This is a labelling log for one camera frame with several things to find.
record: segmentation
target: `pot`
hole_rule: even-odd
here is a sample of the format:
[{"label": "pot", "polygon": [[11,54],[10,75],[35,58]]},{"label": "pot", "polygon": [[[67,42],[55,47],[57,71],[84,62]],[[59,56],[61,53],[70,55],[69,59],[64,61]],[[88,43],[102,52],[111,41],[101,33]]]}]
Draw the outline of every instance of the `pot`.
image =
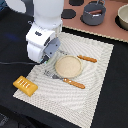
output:
[{"label": "pot", "polygon": [[[88,25],[99,25],[103,22],[106,8],[104,7],[105,0],[98,0],[96,3],[90,2],[84,7],[83,12],[83,21],[84,23]],[[90,12],[101,10],[101,14],[91,14]]]}]

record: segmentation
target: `cloth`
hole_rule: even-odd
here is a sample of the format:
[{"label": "cloth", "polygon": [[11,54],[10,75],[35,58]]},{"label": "cloth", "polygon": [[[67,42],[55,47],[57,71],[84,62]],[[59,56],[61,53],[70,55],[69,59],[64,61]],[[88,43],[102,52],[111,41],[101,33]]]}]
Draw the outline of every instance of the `cloth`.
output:
[{"label": "cloth", "polygon": [[55,62],[63,56],[56,52],[47,64],[35,66],[27,77],[38,86],[38,90],[31,97],[18,90],[14,97],[81,128],[90,128],[113,45],[67,33],[61,33],[59,39],[60,50],[74,56],[83,55],[97,59],[97,63],[82,60],[82,74],[72,79],[84,84],[86,88],[79,89],[44,75],[45,70],[56,74]]}]

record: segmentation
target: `wooden board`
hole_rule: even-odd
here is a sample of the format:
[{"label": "wooden board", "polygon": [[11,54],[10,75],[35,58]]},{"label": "wooden board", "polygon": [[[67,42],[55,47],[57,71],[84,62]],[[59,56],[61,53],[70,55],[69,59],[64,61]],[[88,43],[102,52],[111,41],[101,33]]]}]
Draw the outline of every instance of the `wooden board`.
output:
[{"label": "wooden board", "polygon": [[85,0],[82,6],[71,6],[69,0],[64,1],[64,9],[73,9],[76,11],[76,17],[73,19],[62,19],[63,27],[90,33],[106,38],[128,42],[128,31],[121,29],[116,23],[115,18],[118,15],[118,9],[126,3],[116,1],[106,1],[106,14],[102,24],[98,26],[89,26],[81,22],[80,17],[83,15],[84,7],[91,2]]}]

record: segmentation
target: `silver utensil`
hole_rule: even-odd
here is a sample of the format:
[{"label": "silver utensil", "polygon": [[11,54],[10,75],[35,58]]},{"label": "silver utensil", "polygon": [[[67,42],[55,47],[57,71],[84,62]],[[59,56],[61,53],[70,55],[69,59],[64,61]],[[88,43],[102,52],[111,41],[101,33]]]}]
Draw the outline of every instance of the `silver utensil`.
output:
[{"label": "silver utensil", "polygon": [[57,75],[55,75],[55,74],[53,74],[53,73],[51,73],[51,72],[49,72],[49,71],[47,71],[47,70],[45,70],[44,74],[45,74],[46,76],[52,78],[52,79],[60,79],[60,80],[62,80],[63,82],[68,83],[68,84],[70,84],[70,85],[74,85],[74,86],[76,86],[76,87],[78,87],[78,88],[81,88],[81,89],[84,89],[84,88],[85,88],[85,86],[84,86],[83,84],[77,83],[77,82],[72,81],[72,80],[67,79],[67,78],[61,78],[61,77],[59,77],[59,76],[57,76]]}]

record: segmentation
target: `table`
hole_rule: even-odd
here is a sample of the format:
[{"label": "table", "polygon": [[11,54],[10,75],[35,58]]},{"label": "table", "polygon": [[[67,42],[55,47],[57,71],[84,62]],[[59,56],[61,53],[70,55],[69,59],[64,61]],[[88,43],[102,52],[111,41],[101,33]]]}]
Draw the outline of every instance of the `table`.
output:
[{"label": "table", "polygon": [[[11,10],[0,19],[0,62],[32,62],[27,56],[25,40],[25,35],[31,27],[28,21],[33,21],[33,18]],[[63,32],[114,44],[91,128],[128,127],[128,44],[68,28],[63,28]],[[26,77],[32,68],[33,65],[0,64],[0,106],[31,117],[52,128],[79,128],[13,97],[17,89],[12,83],[20,75]]]}]

